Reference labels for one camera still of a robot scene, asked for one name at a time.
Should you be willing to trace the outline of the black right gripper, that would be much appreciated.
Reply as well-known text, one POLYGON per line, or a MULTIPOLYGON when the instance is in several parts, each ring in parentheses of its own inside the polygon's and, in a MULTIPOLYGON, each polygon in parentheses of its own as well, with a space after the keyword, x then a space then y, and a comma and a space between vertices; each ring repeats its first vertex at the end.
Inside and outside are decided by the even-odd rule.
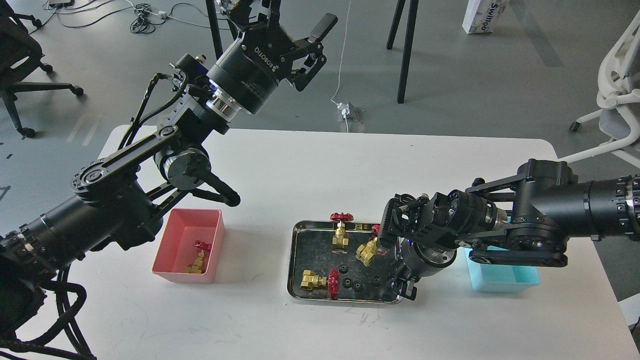
POLYGON ((435 275, 447 268, 456 258, 456 250, 430 248, 410 239, 403 239, 399 258, 392 265, 392 292, 413 301, 418 294, 415 284, 421 278, 435 275))

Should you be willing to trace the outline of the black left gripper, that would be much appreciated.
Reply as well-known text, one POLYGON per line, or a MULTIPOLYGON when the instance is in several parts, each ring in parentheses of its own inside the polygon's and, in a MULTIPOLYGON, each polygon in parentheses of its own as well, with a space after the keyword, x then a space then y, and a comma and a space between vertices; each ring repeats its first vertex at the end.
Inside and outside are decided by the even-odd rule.
POLYGON ((322 39, 338 23, 327 13, 310 36, 293 40, 281 27, 281 0, 224 0, 231 36, 235 39, 206 76, 215 88, 208 105, 219 113, 232 109, 256 114, 281 82, 298 92, 326 64, 322 39))

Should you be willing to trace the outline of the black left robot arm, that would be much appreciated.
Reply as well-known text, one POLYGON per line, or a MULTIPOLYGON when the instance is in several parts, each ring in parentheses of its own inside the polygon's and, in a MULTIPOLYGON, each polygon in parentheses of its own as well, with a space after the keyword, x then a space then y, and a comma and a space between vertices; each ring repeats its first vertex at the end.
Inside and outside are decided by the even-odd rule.
POLYGON ((281 2, 220 2, 234 41, 206 68, 186 54, 174 74, 151 79, 118 146, 73 176, 67 201, 1 238, 1 355, 37 353, 93 360, 76 315, 86 289, 68 281, 71 262, 110 243, 151 242, 163 217, 187 195, 229 207, 238 193, 211 171, 202 146, 225 134, 239 112, 256 114, 286 81, 303 91, 326 64, 323 39, 338 23, 327 13, 301 39, 281 27, 281 2))

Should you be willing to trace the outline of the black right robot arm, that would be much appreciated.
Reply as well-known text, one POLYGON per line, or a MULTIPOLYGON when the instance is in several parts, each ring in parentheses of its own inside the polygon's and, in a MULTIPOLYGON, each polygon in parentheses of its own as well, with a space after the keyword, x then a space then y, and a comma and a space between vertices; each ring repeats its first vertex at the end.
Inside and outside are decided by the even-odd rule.
POLYGON ((466 190, 396 194, 384 208, 379 251, 399 246, 386 284, 414 300, 415 284, 453 264, 565 267, 569 239, 639 239, 639 176, 579 182, 564 161, 530 159, 515 175, 466 190))

